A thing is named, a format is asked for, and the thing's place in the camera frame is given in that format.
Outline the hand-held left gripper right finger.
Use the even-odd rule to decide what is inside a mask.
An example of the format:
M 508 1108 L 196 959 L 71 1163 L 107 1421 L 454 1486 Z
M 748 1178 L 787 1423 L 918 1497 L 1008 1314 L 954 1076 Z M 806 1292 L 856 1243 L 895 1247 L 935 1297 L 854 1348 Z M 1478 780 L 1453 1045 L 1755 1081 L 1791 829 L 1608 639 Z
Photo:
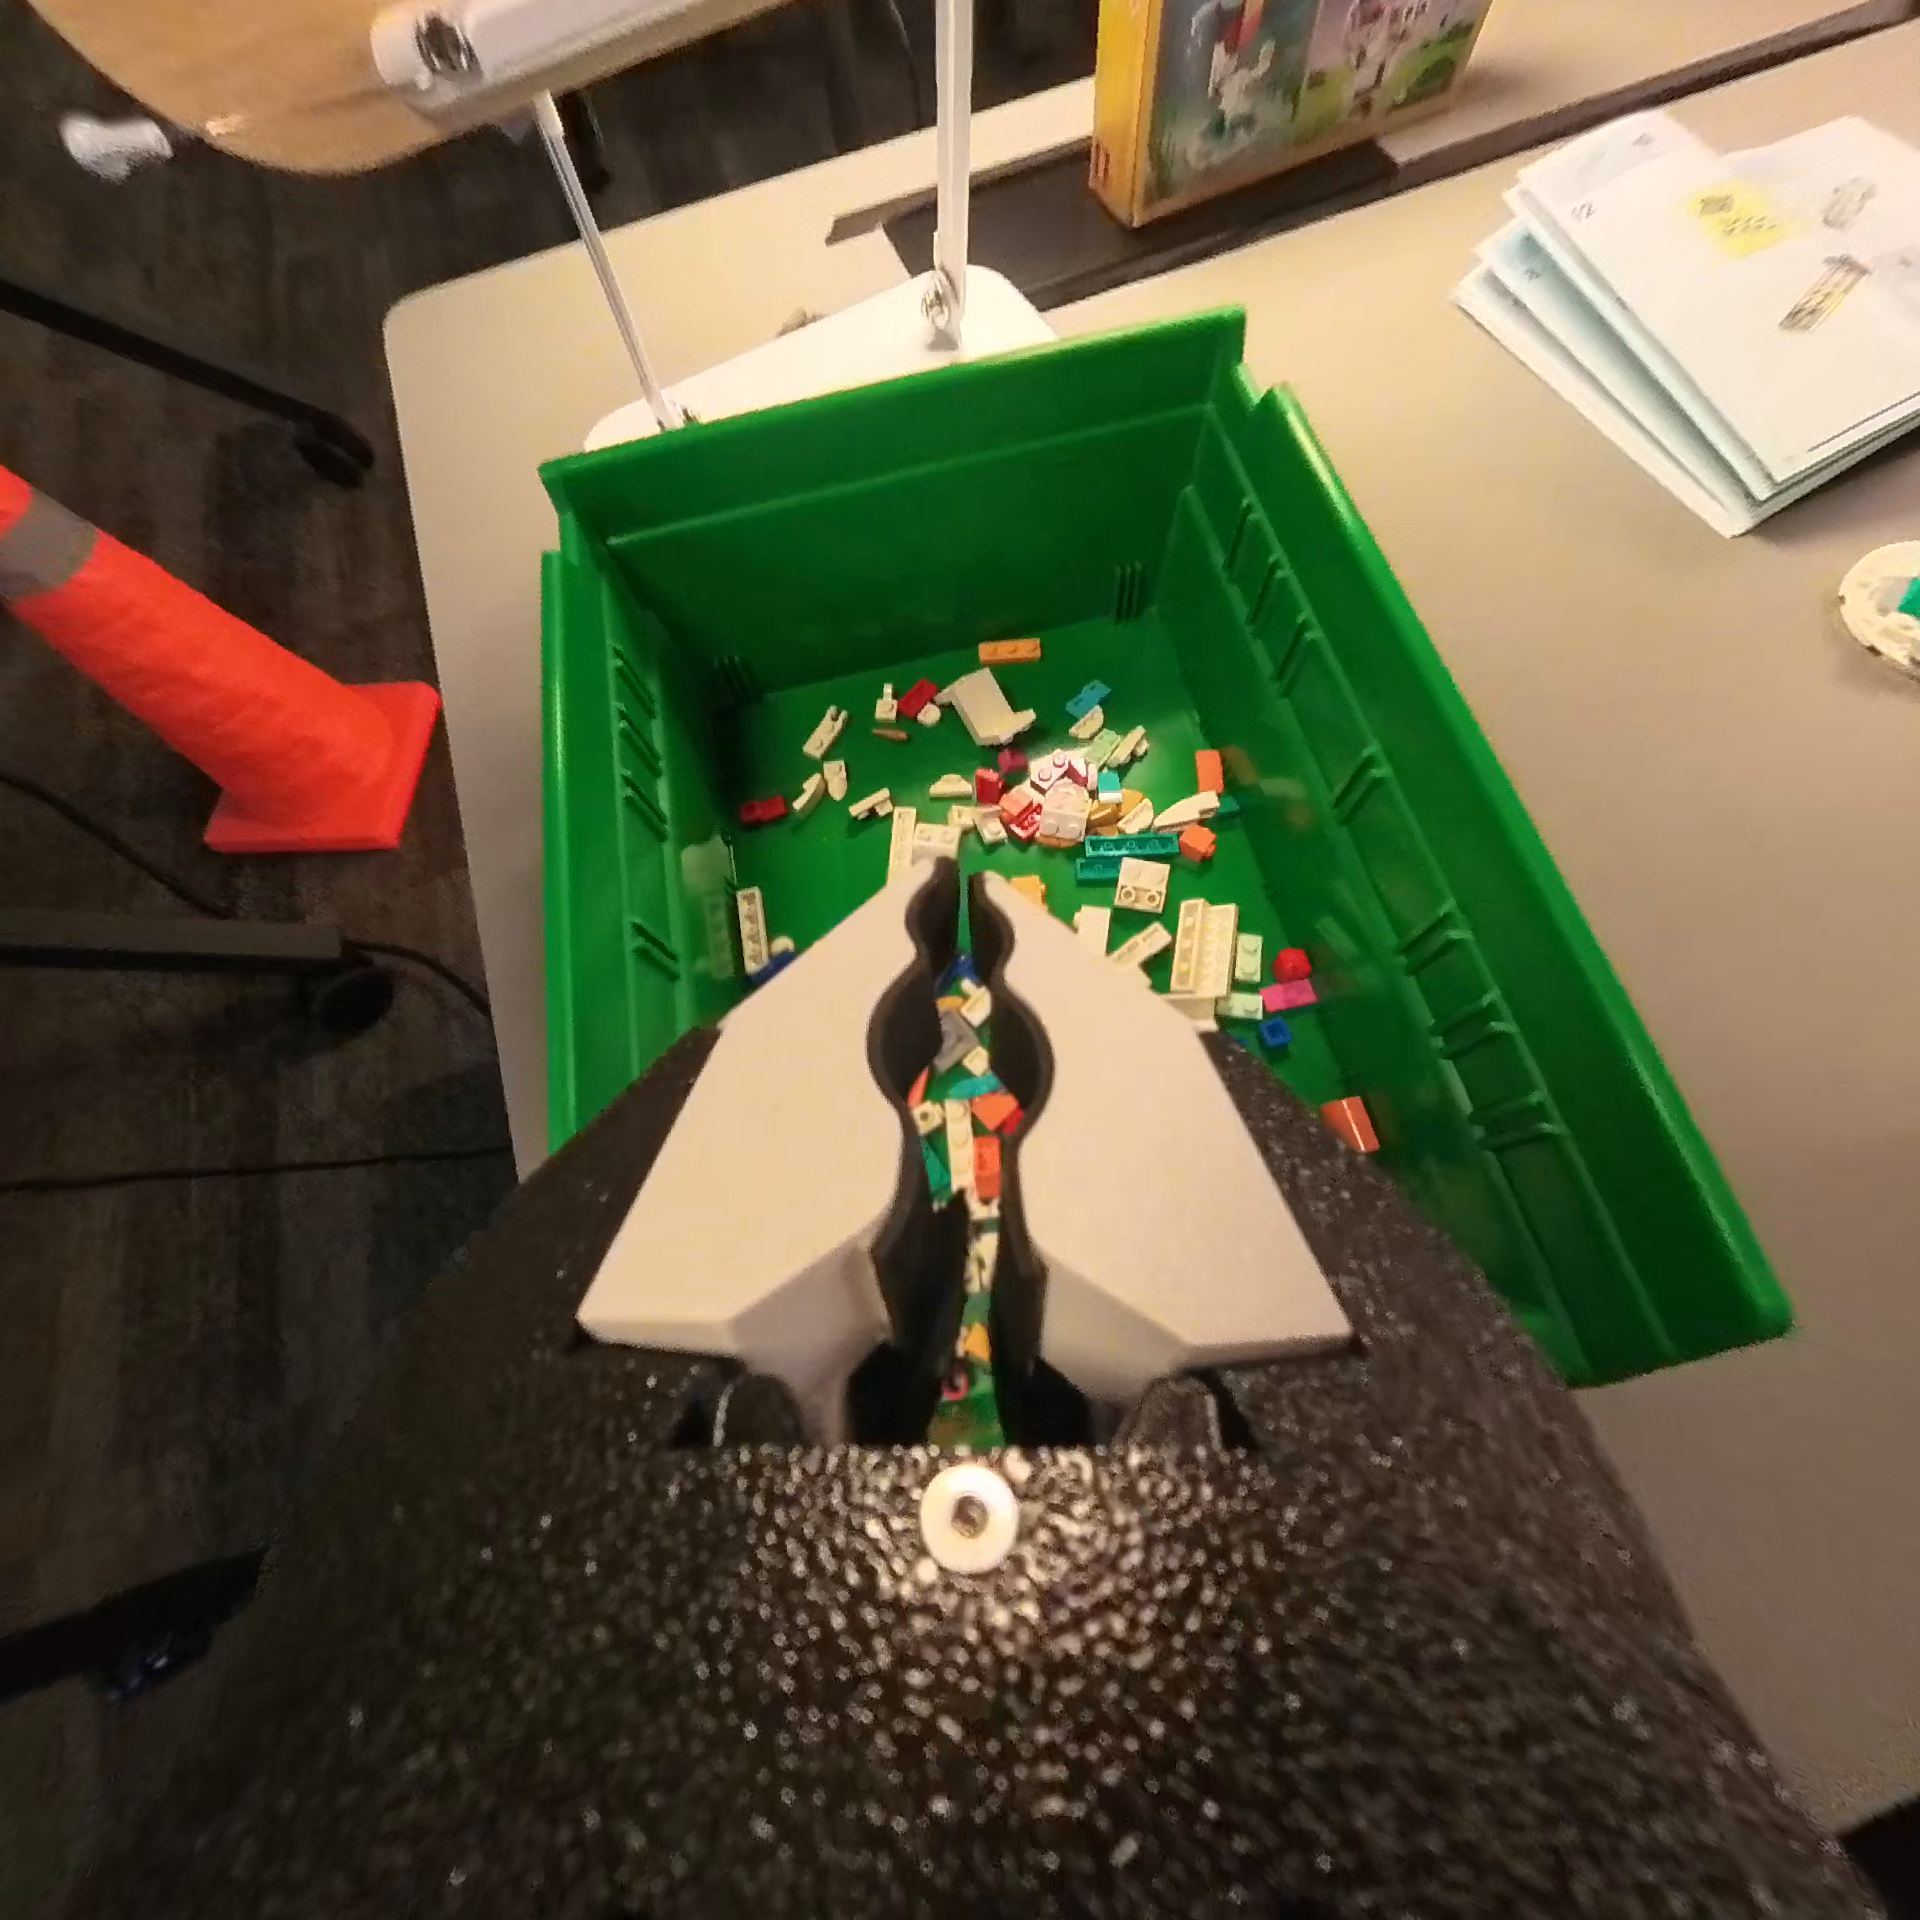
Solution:
M 1013 883 L 967 883 L 1004 1172 L 992 1372 L 1006 1420 L 1100 1420 L 1171 1377 L 1339 1354 L 1344 1313 L 1207 1036 Z

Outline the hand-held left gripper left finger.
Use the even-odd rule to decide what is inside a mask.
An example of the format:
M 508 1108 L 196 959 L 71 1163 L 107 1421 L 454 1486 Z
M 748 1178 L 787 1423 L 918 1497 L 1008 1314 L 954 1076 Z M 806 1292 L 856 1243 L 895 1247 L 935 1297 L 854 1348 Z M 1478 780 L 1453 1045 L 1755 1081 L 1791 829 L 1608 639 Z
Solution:
M 922 861 L 714 1034 L 578 1307 L 592 1339 L 738 1363 L 828 1443 L 918 1443 L 954 1363 L 968 1213 L 907 1094 L 940 1047 L 963 884 Z

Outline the green plastic bin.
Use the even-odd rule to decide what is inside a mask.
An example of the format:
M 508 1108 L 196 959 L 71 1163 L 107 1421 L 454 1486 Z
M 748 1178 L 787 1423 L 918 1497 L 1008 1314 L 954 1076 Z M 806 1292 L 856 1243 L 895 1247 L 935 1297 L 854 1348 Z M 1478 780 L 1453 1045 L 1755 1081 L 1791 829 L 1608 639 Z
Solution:
M 738 998 L 728 875 L 813 945 L 884 827 L 796 798 L 847 710 L 854 798 L 968 774 L 956 717 L 874 738 L 883 686 L 979 644 L 1026 753 L 1143 734 L 1156 805 L 1221 756 L 1218 850 L 1175 867 L 1315 1004 L 1269 1069 L 1358 1098 L 1386 1167 L 1573 1385 L 1782 1337 L 1791 1306 L 1608 958 L 1303 405 L 1218 307 L 798 401 L 541 468 L 546 1143 Z

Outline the round white lego assembly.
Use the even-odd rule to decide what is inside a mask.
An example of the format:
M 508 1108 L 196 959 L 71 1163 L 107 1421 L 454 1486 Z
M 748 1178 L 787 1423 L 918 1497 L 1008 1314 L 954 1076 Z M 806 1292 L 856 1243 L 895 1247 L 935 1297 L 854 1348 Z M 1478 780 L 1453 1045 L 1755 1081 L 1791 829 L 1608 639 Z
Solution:
M 1917 676 L 1917 542 L 1880 545 L 1837 588 L 1842 628 L 1871 655 Z

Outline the yellow lego box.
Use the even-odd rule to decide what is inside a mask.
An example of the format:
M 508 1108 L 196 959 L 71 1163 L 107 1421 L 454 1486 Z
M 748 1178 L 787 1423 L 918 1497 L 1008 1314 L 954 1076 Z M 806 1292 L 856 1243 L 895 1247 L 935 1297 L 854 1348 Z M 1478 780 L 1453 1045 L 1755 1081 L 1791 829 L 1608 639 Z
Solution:
M 1101 3 L 1087 186 L 1140 228 L 1445 110 L 1488 3 Z

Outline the black table foot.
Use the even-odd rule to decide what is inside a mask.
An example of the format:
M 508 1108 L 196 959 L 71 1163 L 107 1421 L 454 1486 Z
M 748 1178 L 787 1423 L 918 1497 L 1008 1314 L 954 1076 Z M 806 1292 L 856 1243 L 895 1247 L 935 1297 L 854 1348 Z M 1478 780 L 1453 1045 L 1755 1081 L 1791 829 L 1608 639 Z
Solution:
M 343 932 L 309 922 L 133 917 L 64 908 L 2 910 L 5 969 L 235 973 L 295 980 L 327 1039 L 367 1034 L 392 1009 L 392 979 Z

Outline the orange traffic cone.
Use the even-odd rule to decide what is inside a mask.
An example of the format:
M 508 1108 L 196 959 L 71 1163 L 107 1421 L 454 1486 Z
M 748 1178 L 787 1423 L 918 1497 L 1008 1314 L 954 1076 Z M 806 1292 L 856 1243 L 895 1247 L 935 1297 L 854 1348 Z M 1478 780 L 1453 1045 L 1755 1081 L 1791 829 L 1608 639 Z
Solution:
M 390 853 L 440 716 L 350 686 L 2 468 L 6 611 L 219 789 L 229 857 Z

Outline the white stand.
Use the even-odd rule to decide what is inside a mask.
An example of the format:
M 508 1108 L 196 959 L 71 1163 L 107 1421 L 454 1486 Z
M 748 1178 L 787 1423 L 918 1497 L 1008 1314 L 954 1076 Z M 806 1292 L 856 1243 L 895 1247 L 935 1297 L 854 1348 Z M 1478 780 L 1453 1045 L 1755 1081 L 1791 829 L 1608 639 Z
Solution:
M 642 3 L 388 4 L 375 14 L 367 31 L 372 69 L 384 89 L 426 116 L 450 116 L 456 108 L 510 92 L 530 95 L 546 162 L 639 389 L 632 405 L 613 412 L 590 433 L 588 447 L 1051 343 L 1054 333 L 1040 311 L 1006 277 L 968 267 L 975 7 L 938 3 L 938 215 L 930 267 L 664 386 L 642 346 L 586 181 L 570 155 L 557 99 L 551 89 L 533 92 L 533 82 L 555 77 L 570 59 L 598 57 L 618 41 L 687 11 L 691 4 Z

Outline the open instruction booklet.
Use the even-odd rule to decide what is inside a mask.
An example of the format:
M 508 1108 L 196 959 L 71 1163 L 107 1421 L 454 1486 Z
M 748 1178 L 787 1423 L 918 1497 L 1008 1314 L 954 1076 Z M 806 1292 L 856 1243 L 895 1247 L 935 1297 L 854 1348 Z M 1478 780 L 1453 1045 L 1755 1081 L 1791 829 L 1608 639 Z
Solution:
M 1917 150 L 1632 111 L 1520 166 L 1456 303 L 1722 537 L 1915 433 Z

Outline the black chair base leg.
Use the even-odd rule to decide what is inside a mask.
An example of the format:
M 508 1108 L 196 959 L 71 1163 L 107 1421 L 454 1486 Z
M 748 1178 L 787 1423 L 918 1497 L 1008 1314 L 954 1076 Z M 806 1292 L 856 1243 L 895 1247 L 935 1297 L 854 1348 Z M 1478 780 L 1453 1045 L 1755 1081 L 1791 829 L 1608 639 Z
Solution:
M 335 489 L 363 486 L 378 463 L 372 444 L 344 417 L 284 389 L 267 374 L 154 337 L 8 271 L 2 275 L 2 311 L 6 317 L 276 421 L 292 435 L 295 453 L 309 471 Z

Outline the wooden chair seat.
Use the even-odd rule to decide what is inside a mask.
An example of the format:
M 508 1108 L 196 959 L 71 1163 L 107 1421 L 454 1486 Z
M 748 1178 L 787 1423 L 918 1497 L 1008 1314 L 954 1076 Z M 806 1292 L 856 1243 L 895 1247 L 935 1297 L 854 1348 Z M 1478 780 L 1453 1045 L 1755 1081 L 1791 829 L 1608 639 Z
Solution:
M 772 3 L 32 3 L 151 116 L 301 175 L 362 175 Z

